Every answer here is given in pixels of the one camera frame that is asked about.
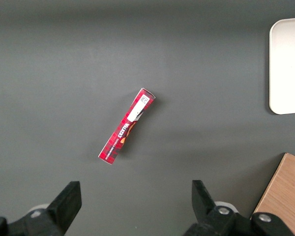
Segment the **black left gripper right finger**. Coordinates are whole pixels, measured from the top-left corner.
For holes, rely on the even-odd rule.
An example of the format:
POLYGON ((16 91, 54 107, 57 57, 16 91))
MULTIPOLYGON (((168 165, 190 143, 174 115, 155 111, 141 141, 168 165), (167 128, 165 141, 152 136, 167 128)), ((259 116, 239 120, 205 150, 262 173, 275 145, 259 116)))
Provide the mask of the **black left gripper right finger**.
POLYGON ((201 180, 192 181, 192 208, 197 223, 185 236, 293 236, 294 233, 278 216, 254 213, 245 218, 229 206, 219 206, 201 180))

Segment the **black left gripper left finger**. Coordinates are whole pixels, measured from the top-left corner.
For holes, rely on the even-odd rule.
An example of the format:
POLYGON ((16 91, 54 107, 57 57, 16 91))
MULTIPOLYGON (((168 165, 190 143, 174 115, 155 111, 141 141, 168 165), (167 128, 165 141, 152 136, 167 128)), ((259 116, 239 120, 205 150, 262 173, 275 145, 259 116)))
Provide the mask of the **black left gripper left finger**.
POLYGON ((63 236, 82 206, 79 181, 71 181, 47 206, 8 223, 0 217, 0 236, 63 236))

